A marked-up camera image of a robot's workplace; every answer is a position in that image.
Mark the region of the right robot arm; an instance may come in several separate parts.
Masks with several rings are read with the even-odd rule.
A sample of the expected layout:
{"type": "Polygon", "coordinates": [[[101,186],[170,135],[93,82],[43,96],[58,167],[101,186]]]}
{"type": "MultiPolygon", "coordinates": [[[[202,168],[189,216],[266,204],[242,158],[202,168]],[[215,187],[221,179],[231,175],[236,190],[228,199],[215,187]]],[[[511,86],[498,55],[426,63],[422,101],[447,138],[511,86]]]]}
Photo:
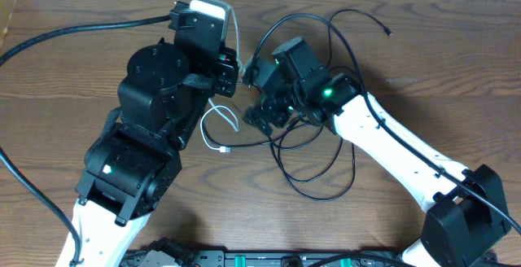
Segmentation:
{"type": "Polygon", "coordinates": [[[419,239],[401,253],[408,265],[475,266],[512,229],[502,180],[487,165],[469,169],[430,147],[390,116],[351,75],[320,63],[302,37],[252,58],[243,76],[261,99],[243,119],[270,135],[292,114],[360,147],[425,212],[419,239]]]}

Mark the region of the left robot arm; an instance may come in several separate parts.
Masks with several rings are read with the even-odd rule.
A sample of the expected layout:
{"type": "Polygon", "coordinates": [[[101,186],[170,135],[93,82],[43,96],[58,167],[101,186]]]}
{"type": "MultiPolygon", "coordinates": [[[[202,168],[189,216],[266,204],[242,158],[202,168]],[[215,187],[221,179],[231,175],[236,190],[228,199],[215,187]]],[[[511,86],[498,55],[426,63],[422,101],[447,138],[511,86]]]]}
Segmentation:
{"type": "Polygon", "coordinates": [[[119,84],[119,107],[85,154],[72,224],[58,266],[117,266],[182,169],[208,100],[233,95],[237,52],[160,41],[136,51],[119,84]]]}

